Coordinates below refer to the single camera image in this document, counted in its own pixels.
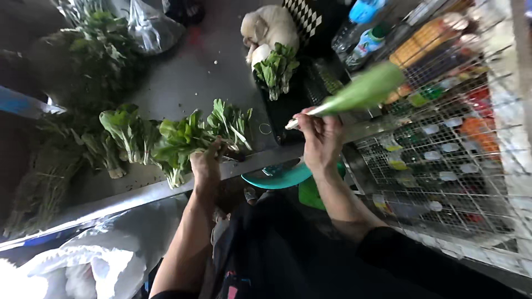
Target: plastic bag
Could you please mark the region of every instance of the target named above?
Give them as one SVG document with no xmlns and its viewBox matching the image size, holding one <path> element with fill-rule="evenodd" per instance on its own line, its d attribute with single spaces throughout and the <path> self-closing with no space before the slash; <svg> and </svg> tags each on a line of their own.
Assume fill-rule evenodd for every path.
<svg viewBox="0 0 532 299">
<path fill-rule="evenodd" d="M 142 0 L 131 0 L 129 12 L 129 33 L 145 54 L 155 55 L 170 49 L 185 32 L 183 25 Z"/>
<path fill-rule="evenodd" d="M 185 27 L 142 0 L 54 0 L 57 9 L 75 27 L 83 21 L 85 11 L 108 10 L 128 19 L 129 33 L 146 55 L 170 49 L 185 32 Z"/>
<path fill-rule="evenodd" d="M 98 299 L 130 299 L 168 249 L 185 205 L 168 198 L 121 213 L 36 255 L 17 271 L 46 278 L 44 299 L 83 294 L 72 288 L 79 281 L 90 288 L 85 294 L 94 290 Z"/>
</svg>

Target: black and white checkered fabric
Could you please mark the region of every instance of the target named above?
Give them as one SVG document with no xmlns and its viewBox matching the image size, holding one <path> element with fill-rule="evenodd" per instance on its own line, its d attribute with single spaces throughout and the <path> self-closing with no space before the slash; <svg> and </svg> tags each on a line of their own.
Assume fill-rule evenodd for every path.
<svg viewBox="0 0 532 299">
<path fill-rule="evenodd" d="M 313 10 L 306 0 L 283 0 L 282 5 L 292 14 L 298 28 L 297 34 L 301 45 L 306 46 L 310 38 L 316 34 L 317 27 L 322 23 L 321 14 Z"/>
</svg>

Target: orange package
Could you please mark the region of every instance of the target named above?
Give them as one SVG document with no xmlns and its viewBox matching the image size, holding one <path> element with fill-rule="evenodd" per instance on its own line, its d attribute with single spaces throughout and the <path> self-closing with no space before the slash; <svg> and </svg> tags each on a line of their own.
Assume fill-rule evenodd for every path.
<svg viewBox="0 0 532 299">
<path fill-rule="evenodd" d="M 499 146 L 496 141 L 495 121 L 492 118 L 466 118 L 460 127 L 460 133 L 476 141 L 486 153 L 496 153 L 488 156 L 492 160 L 501 160 Z"/>
</svg>

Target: hand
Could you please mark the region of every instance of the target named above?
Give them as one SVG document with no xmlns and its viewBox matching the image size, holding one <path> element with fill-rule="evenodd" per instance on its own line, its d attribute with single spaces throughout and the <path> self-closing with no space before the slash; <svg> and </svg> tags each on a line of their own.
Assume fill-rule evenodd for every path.
<svg viewBox="0 0 532 299">
<path fill-rule="evenodd" d="M 216 138 L 203 153 L 190 155 L 192 173 L 194 174 L 194 188 L 201 186 L 216 187 L 220 183 L 220 164 L 216 155 L 222 141 L 220 136 Z"/>
<path fill-rule="evenodd" d="M 342 125 L 333 116 L 318 118 L 304 114 L 312 109 L 304 109 L 294 118 L 305 135 L 305 164 L 315 178 L 320 178 L 338 173 L 336 163 L 342 150 Z"/>
</svg>

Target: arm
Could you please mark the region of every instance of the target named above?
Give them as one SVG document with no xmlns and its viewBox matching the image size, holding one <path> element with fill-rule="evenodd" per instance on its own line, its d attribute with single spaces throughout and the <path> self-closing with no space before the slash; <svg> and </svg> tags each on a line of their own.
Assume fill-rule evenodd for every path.
<svg viewBox="0 0 532 299">
<path fill-rule="evenodd" d="M 319 119 L 303 113 L 294 116 L 305 135 L 303 158 L 333 225 L 355 242 L 360 242 L 375 227 L 388 226 L 353 194 L 338 173 L 336 163 L 342 150 L 340 121 L 336 117 Z"/>
<path fill-rule="evenodd" d="M 214 156 L 219 147 L 218 139 L 205 153 L 190 156 L 194 190 L 159 266 L 150 298 L 165 290 L 191 293 L 201 290 L 207 257 L 212 254 L 212 213 L 220 182 L 220 167 Z"/>
</svg>

